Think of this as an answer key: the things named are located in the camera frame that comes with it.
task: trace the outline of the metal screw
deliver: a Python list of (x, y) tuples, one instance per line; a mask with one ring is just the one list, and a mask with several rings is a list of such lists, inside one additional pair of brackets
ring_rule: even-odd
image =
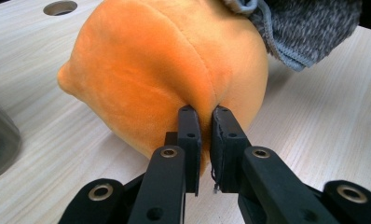
[(270, 153), (262, 148), (256, 148), (252, 151), (255, 157), (266, 159), (270, 157)]
[(368, 201), (365, 194), (363, 194), (357, 188), (348, 185), (338, 186), (337, 192), (339, 193), (340, 196), (342, 196), (346, 200), (349, 200), (354, 203), (366, 203)]
[(165, 158), (173, 158), (177, 155), (177, 150), (173, 148), (166, 148), (161, 150), (160, 155)]
[(89, 191), (88, 197), (95, 201), (103, 201), (110, 197), (113, 193), (113, 187), (110, 184), (101, 184), (95, 186), (92, 190)]

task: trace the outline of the wood grain surface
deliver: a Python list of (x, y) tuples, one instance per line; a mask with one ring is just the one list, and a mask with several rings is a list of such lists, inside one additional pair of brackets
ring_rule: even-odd
[[(76, 0), (74, 12), (56, 17), (43, 13), (51, 1), (0, 5), (0, 104), (22, 138), (18, 158), (0, 176), (0, 223), (56, 223), (90, 181), (125, 184), (148, 164), (56, 82), (100, 1)], [(247, 131), (251, 143), (274, 149), (316, 189), (345, 179), (371, 190), (371, 31), (358, 27), (301, 73), (269, 61), (265, 101)], [(242, 222), (237, 195), (213, 194), (209, 172), (199, 197), (186, 196), (185, 223)]]

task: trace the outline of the gray cloth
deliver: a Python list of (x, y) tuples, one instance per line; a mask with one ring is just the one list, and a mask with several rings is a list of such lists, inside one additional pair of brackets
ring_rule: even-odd
[(349, 37), (361, 15), (361, 0), (224, 0), (254, 24), (267, 51), (301, 71)]

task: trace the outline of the plush toy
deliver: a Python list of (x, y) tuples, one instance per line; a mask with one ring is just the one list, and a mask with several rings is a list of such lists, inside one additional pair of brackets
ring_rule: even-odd
[(244, 130), (260, 108), (267, 50), (298, 71), (351, 34), (360, 2), (333, 2), (104, 0), (58, 81), (148, 158), (176, 131), (177, 110), (193, 106), (203, 171), (215, 107), (230, 108)]

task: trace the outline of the orange fabric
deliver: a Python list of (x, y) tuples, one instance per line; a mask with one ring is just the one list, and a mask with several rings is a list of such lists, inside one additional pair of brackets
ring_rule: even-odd
[(261, 106), (268, 76), (261, 36), (217, 0), (105, 0), (61, 68), (61, 88), (150, 158), (192, 105), (202, 130), (203, 171), (211, 117), (233, 111), (243, 129)]

